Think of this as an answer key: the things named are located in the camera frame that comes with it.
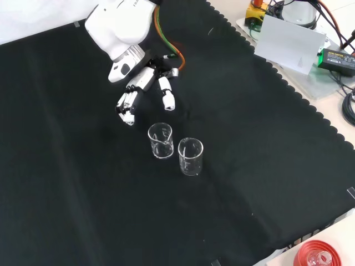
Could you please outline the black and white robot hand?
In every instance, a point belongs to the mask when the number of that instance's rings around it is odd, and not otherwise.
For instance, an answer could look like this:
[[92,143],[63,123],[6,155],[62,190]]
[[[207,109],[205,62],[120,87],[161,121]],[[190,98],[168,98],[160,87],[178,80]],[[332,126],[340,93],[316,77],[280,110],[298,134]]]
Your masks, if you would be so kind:
[[116,114],[127,125],[134,125],[139,101],[155,81],[158,82],[162,94],[164,109],[166,111],[175,110],[175,98],[169,80],[179,76],[179,69],[169,66],[165,62],[167,58],[165,56],[150,59],[147,65],[127,83],[124,93],[115,107]]

